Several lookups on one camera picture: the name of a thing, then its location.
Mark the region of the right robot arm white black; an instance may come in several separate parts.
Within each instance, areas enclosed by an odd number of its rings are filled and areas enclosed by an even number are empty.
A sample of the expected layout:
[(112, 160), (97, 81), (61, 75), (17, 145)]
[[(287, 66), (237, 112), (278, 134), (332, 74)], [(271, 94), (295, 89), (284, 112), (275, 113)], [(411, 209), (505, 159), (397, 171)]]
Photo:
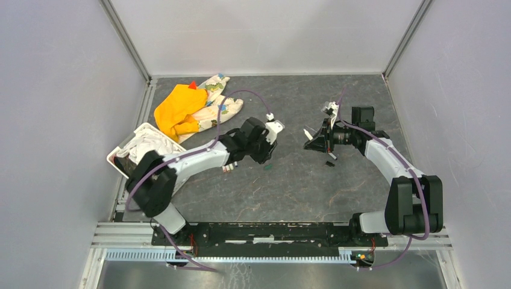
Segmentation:
[(348, 229), (352, 244), (363, 246), (372, 234), (408, 235), (426, 239), (444, 227), (443, 185), (436, 175), (426, 175), (397, 151), (390, 137), (376, 129), (373, 107), (353, 107), (351, 121), (337, 115), (339, 106), (329, 102), (321, 127), (305, 130), (305, 150), (332, 155), (338, 145), (356, 148), (372, 162), (390, 185), (382, 211), (354, 214)]

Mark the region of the white pen capped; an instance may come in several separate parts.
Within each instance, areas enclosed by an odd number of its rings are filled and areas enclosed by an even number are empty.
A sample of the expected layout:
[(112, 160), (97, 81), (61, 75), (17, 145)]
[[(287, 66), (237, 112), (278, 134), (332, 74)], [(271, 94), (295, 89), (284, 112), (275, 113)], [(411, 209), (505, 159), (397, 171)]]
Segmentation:
[(308, 132), (307, 129), (303, 129), (304, 131), (304, 134), (306, 135), (306, 137), (308, 138), (308, 140), (313, 140), (313, 136)]

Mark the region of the black garment in basket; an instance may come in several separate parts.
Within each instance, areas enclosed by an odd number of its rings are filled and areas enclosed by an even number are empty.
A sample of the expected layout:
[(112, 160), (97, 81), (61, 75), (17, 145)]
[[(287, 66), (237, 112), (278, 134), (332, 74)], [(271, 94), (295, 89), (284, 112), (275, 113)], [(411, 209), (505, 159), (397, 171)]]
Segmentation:
[(129, 178), (133, 171), (133, 162), (128, 157), (113, 157), (114, 166), (121, 171), (124, 177)]

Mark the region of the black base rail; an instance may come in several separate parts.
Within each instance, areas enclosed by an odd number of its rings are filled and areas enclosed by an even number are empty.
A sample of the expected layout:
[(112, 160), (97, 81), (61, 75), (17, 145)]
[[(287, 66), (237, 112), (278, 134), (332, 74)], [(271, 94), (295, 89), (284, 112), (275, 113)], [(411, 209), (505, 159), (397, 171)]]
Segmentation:
[(357, 231), (346, 223), (188, 223), (172, 235), (179, 247), (196, 245), (199, 257), (321, 257), (339, 248), (386, 247), (378, 234)]

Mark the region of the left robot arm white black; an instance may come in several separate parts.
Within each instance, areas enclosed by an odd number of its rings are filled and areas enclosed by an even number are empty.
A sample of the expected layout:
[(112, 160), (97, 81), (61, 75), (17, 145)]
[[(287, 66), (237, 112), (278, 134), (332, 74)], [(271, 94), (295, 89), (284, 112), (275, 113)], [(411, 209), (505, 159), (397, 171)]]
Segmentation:
[(218, 135), (197, 148), (177, 154), (147, 152), (133, 169), (125, 186), (127, 202), (135, 201), (141, 212), (154, 219), (174, 245), (189, 239), (186, 219), (172, 204), (178, 184), (209, 169), (229, 169), (245, 157), (263, 164), (271, 158), (277, 135), (284, 125), (275, 119), (262, 122), (250, 117), (240, 128)]

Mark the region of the white laundry basket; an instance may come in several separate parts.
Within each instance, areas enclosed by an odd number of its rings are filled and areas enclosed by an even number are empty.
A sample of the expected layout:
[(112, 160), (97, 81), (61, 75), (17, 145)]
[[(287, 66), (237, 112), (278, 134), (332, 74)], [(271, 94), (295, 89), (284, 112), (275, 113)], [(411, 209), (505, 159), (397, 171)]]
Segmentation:
[(127, 181), (146, 154), (158, 164), (168, 155), (185, 151), (180, 144), (146, 122), (107, 155), (107, 162)]

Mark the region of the yellow orange cloth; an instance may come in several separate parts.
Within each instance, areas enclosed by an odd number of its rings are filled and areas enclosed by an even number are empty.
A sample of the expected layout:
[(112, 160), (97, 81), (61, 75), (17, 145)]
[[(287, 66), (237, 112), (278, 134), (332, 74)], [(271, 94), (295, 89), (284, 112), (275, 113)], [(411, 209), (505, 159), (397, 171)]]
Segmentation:
[(207, 98), (206, 89), (199, 89), (195, 81), (177, 84), (154, 111), (158, 129), (175, 142), (181, 135), (198, 132), (199, 124), (193, 114), (205, 107)]

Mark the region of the cream patterned cloth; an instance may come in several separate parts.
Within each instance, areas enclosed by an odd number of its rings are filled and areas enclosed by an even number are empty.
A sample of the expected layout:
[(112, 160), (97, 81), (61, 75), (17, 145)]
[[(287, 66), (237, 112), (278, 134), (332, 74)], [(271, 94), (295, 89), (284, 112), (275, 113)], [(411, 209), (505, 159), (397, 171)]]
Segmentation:
[(229, 80), (230, 77), (218, 73), (198, 86), (199, 89), (205, 89), (207, 91), (208, 97), (205, 106), (197, 112), (187, 115), (185, 119), (175, 127), (178, 133), (175, 139), (177, 143), (181, 144), (197, 132), (203, 132), (216, 127), (218, 117), (220, 117), (220, 122), (223, 123), (230, 120), (241, 111), (243, 100), (222, 95)]

